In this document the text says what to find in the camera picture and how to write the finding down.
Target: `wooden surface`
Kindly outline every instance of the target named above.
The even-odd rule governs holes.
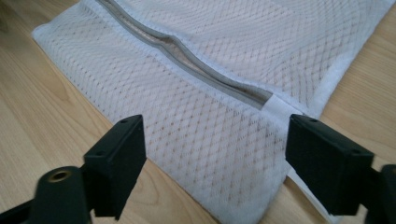
[[[0,212],[31,199],[50,169],[82,164],[111,127],[31,38],[32,30],[74,0],[0,0]],[[396,163],[396,7],[381,21],[334,92],[321,120],[377,158]],[[343,223],[361,223],[357,217]],[[95,218],[94,223],[113,222]],[[120,223],[214,223],[174,181],[148,161]],[[324,223],[288,178],[262,223]]]

